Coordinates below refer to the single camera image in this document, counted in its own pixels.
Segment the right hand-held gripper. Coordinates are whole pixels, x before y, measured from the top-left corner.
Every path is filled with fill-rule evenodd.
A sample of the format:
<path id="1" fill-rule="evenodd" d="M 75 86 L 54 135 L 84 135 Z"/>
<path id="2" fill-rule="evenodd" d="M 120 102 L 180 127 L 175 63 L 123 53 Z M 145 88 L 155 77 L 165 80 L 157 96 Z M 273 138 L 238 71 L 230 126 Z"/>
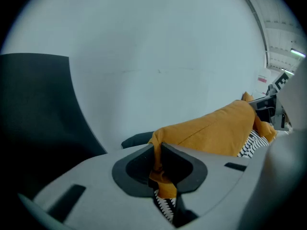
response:
<path id="1" fill-rule="evenodd" d="M 286 112 L 277 98 L 277 93 L 282 90 L 285 84 L 288 82 L 289 76 L 286 72 L 282 72 L 271 84 L 269 84 L 265 97 L 258 98 L 251 102 L 248 102 L 252 108 L 256 110 L 272 109 L 274 114 L 271 115 L 271 123 L 275 130 L 289 131 L 289 120 Z"/>

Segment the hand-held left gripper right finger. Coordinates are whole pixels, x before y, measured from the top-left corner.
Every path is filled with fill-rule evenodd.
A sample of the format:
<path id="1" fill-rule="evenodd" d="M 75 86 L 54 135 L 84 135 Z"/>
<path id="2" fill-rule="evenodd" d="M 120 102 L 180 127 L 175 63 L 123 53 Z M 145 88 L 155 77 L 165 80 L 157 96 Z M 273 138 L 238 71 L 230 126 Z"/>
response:
<path id="1" fill-rule="evenodd" d="M 163 143 L 163 169 L 177 189 L 175 227 L 202 217 L 231 191 L 248 159 L 210 154 Z"/>

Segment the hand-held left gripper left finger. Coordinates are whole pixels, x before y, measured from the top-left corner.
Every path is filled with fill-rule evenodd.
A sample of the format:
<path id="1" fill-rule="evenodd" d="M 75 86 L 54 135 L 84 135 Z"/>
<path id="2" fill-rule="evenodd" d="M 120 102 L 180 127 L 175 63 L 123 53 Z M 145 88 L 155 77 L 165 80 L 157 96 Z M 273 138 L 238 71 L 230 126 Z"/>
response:
<path id="1" fill-rule="evenodd" d="M 149 148 L 136 146 L 87 159 L 52 181 L 34 200 L 18 197 L 47 230 L 173 230 L 152 197 L 130 196 L 112 177 L 117 161 Z"/>

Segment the black and white patterned blanket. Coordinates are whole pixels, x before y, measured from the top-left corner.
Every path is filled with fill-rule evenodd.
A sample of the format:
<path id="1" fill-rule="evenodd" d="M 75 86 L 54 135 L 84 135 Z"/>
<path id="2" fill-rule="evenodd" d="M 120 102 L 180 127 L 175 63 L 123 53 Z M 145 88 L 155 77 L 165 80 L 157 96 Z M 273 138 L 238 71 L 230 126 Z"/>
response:
<path id="1" fill-rule="evenodd" d="M 145 133 L 139 133 L 136 134 L 126 140 L 124 140 L 121 143 L 121 146 L 123 149 L 135 147 L 143 144 L 147 144 L 149 140 L 152 138 L 153 131 L 151 132 L 145 132 Z M 244 157 L 244 158 L 252 158 L 254 152 L 260 148 L 269 145 L 269 142 L 265 137 L 260 137 L 258 132 L 256 130 L 252 130 L 249 134 L 249 137 L 244 144 L 241 151 L 238 153 L 238 157 Z M 170 199 L 163 199 L 158 196 L 158 193 L 160 192 L 158 189 L 158 186 L 155 185 L 154 187 L 154 204 L 157 206 L 157 208 L 161 211 L 161 213 L 164 215 L 164 217 L 172 223 L 173 221 L 173 215 L 175 211 L 176 206 L 176 199 L 170 198 Z"/>

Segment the square orange cushion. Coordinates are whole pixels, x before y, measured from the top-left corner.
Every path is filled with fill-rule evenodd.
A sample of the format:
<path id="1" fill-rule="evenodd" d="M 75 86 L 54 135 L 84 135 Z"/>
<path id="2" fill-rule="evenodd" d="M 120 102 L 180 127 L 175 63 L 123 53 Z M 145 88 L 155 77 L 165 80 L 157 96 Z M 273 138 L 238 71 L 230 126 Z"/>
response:
<path id="1" fill-rule="evenodd" d="M 154 145 L 155 164 L 150 179 L 157 182 L 158 196 L 175 198 L 177 189 L 166 175 L 161 162 L 162 143 L 175 144 L 188 149 L 237 157 L 252 130 L 271 143 L 276 130 L 261 121 L 248 102 L 235 100 L 205 116 L 160 128 L 149 140 Z"/>

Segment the ceiling light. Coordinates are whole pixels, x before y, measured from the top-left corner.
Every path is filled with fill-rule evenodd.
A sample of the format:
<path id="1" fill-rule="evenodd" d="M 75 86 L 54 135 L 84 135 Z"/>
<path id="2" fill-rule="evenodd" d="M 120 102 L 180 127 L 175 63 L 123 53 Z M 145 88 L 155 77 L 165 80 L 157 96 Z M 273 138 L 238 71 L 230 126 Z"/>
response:
<path id="1" fill-rule="evenodd" d="M 302 57 L 302 58 L 305 58 L 305 57 L 306 57 L 306 54 L 304 54 L 304 53 L 302 53 L 302 52 L 300 52 L 300 51 L 298 51 L 298 50 L 296 50 L 296 49 L 294 49 L 294 48 L 291 48 L 290 52 L 293 53 L 293 54 L 295 54 L 295 55 L 298 55 L 298 56 L 300 56 L 300 57 Z"/>

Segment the black cabinet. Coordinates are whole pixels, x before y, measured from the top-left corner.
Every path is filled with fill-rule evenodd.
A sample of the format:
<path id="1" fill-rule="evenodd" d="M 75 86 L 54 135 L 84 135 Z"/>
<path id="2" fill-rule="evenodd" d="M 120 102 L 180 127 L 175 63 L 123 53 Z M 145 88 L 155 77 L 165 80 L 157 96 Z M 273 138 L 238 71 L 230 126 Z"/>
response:
<path id="1" fill-rule="evenodd" d="M 68 57 L 0 55 L 0 154 L 16 192 L 34 198 L 77 164 L 105 153 L 80 109 Z"/>

